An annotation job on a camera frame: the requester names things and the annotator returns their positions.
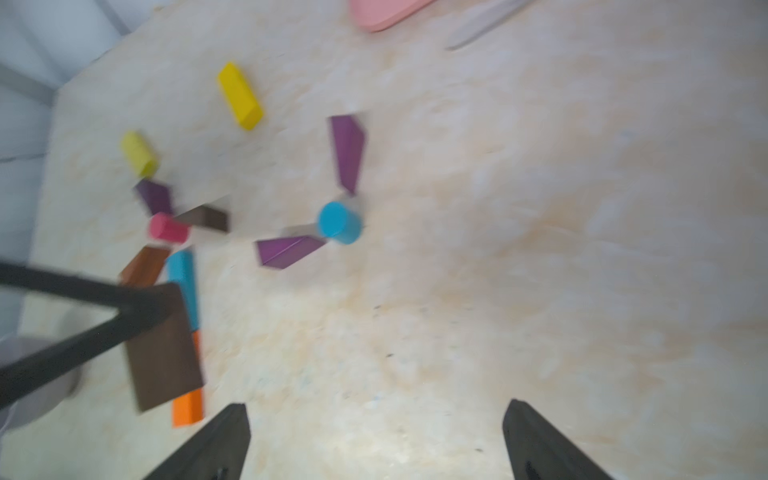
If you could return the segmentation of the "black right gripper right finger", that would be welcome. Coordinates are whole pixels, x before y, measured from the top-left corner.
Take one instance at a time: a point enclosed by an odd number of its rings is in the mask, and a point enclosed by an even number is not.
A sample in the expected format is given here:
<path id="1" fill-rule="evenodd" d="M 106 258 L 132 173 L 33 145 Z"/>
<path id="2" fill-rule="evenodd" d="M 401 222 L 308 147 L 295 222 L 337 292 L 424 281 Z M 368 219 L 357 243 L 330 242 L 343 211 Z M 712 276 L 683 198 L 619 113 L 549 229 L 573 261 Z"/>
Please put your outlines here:
<path id="1" fill-rule="evenodd" d="M 612 479 L 525 401 L 510 401 L 502 431 L 516 480 Z"/>

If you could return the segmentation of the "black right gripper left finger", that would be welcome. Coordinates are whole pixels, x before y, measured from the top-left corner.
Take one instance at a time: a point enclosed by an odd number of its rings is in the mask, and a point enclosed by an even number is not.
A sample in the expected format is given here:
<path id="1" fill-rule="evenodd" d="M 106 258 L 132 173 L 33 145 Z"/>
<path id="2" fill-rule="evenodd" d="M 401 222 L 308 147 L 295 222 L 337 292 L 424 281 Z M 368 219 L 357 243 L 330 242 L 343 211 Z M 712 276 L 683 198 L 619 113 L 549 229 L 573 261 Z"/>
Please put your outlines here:
<path id="1" fill-rule="evenodd" d="M 231 403 L 145 479 L 237 480 L 243 471 L 250 440 L 246 405 Z"/>

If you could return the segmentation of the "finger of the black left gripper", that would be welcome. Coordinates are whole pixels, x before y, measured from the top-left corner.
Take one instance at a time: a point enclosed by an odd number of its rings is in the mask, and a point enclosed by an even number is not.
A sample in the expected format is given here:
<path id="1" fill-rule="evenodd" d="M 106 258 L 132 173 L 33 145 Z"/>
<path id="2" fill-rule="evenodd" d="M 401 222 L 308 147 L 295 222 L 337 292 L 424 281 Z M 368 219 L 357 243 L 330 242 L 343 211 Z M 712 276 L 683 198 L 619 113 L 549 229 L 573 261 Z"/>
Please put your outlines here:
<path id="1" fill-rule="evenodd" d="M 63 340 L 50 348 L 28 357 L 23 362 L 1 368 L 1 394 L 13 402 L 20 393 L 13 393 L 16 378 L 34 362 L 53 360 L 56 369 L 69 370 L 94 359 L 117 345 L 136 338 L 170 318 L 173 312 L 121 310 L 113 319 Z"/>
<path id="2" fill-rule="evenodd" d="M 180 310 L 180 288 L 172 283 L 130 287 L 2 260 L 1 285 L 116 309 Z"/>

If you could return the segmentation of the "orange rectangular block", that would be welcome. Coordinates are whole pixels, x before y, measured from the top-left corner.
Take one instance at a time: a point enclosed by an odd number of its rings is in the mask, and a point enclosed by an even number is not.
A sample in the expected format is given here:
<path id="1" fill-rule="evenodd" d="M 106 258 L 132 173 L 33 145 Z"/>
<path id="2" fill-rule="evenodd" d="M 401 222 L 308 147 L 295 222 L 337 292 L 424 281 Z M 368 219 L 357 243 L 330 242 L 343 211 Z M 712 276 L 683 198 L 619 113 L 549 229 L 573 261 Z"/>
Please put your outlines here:
<path id="1" fill-rule="evenodd" d="M 205 417 L 204 395 L 201 388 L 188 392 L 172 401 L 171 422 L 173 428 L 194 425 Z"/>

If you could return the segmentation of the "dark brown triangular block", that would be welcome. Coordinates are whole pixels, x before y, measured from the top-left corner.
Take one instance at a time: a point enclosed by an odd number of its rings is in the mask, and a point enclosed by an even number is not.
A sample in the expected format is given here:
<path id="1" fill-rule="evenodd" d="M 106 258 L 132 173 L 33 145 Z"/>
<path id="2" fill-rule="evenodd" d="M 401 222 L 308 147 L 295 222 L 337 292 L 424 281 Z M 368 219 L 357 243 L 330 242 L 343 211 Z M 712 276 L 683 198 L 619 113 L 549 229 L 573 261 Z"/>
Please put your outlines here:
<path id="1" fill-rule="evenodd" d="M 152 410 L 204 385 L 180 286 L 165 283 L 140 291 L 128 310 L 136 330 L 125 342 L 137 409 Z"/>

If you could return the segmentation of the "reddish brown wooden wedge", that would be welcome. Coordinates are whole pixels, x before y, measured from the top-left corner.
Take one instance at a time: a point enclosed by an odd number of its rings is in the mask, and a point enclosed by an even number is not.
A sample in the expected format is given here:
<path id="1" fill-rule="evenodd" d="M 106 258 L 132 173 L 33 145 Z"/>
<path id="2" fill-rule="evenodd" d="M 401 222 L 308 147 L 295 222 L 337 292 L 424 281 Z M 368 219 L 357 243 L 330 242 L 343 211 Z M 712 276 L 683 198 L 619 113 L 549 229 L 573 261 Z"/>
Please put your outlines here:
<path id="1" fill-rule="evenodd" d="M 120 284 L 137 288 L 153 286 L 170 254 L 168 248 L 143 247 L 119 274 Z"/>

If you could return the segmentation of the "pink cylinder block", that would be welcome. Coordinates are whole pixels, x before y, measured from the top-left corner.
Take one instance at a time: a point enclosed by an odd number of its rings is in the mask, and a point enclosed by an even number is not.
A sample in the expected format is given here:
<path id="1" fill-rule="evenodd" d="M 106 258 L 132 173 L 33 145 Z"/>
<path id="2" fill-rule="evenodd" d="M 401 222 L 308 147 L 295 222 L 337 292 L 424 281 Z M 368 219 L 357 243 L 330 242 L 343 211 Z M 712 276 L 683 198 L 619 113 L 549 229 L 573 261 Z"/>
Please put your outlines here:
<path id="1" fill-rule="evenodd" d="M 190 226 L 170 214 L 159 212 L 150 218 L 148 232 L 154 240 L 182 245 L 189 239 Z"/>

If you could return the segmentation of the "purple triangular block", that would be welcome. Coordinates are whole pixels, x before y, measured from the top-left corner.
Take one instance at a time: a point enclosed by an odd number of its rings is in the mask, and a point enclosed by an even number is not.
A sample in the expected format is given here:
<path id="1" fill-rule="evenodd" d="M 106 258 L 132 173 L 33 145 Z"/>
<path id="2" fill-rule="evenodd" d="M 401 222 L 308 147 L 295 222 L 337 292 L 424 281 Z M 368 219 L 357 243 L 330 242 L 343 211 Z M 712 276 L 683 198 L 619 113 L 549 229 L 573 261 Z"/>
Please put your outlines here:
<path id="1" fill-rule="evenodd" d="M 171 189 L 168 185 L 141 179 L 134 186 L 134 191 L 144 203 L 150 216 L 158 213 L 174 215 Z"/>
<path id="2" fill-rule="evenodd" d="M 278 270 L 288 268 L 325 244 L 325 240 L 310 235 L 257 240 L 255 242 L 261 265 Z"/>

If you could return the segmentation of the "teal rectangular block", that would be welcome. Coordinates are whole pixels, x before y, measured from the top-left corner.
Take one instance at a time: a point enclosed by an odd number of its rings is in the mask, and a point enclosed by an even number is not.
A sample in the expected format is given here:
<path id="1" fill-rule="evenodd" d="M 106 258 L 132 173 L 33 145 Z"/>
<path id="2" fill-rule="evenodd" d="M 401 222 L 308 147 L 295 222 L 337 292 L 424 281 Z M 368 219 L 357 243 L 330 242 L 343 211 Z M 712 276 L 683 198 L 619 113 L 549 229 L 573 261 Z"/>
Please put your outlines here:
<path id="1" fill-rule="evenodd" d="M 194 255 L 191 250 L 179 250 L 166 260 L 167 278 L 179 285 L 185 302 L 189 327 L 199 330 L 199 314 Z"/>

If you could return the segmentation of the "long yellow block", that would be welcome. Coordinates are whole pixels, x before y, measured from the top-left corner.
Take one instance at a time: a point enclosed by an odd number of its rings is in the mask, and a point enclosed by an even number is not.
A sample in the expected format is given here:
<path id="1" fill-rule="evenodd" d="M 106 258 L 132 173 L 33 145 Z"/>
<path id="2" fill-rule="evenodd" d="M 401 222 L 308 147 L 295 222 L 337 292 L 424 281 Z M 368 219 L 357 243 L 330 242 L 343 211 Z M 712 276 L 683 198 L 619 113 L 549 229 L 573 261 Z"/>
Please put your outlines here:
<path id="1" fill-rule="evenodd" d="M 140 132 L 126 132 L 120 146 L 125 159 L 139 178 L 149 179 L 155 175 L 159 167 L 157 156 Z"/>

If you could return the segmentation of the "dark brown rectangular block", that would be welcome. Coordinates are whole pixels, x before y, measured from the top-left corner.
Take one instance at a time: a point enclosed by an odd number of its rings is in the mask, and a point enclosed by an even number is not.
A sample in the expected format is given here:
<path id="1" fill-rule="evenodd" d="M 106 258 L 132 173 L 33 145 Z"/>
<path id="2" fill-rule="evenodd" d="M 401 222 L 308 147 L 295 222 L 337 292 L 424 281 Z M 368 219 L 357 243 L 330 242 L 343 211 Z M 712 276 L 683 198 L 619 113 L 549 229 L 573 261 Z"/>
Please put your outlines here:
<path id="1" fill-rule="evenodd" d="M 173 217 L 185 225 L 214 230 L 228 234 L 230 232 L 229 212 L 210 204 L 200 205 Z"/>

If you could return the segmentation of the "teal cylinder block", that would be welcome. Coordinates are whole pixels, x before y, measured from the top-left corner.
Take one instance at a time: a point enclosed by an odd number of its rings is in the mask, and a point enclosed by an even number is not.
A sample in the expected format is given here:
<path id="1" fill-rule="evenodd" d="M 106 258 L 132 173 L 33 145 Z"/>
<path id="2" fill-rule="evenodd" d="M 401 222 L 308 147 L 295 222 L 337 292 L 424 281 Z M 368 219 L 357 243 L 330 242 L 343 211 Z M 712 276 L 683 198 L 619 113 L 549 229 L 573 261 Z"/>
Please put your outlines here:
<path id="1" fill-rule="evenodd" d="M 317 226 L 323 237 L 345 245 L 356 242 L 363 229 L 361 217 L 336 201 L 327 203 L 321 209 Z"/>

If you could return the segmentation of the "yellow rectangular block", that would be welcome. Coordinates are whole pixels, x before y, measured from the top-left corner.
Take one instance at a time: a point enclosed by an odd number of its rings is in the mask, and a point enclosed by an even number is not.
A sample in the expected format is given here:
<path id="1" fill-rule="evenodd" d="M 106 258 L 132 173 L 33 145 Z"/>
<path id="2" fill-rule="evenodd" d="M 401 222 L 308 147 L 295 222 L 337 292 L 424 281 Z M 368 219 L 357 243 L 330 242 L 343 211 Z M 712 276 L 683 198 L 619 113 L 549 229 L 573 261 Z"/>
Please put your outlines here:
<path id="1" fill-rule="evenodd" d="M 233 62 L 227 63 L 219 72 L 217 81 L 236 123 L 244 130 L 254 129 L 264 112 L 240 68 Z"/>

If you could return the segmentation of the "purple rectangular block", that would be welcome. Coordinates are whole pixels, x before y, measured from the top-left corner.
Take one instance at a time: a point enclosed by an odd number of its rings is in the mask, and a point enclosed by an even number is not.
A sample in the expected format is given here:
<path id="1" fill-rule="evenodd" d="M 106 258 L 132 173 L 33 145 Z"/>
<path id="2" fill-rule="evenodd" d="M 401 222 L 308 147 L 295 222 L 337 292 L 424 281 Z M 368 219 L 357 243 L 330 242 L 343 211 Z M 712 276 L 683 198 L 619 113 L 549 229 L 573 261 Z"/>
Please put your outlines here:
<path id="1" fill-rule="evenodd" d="M 331 116 L 329 124 L 338 183 L 350 196 L 355 196 L 366 145 L 366 132 L 355 115 Z"/>

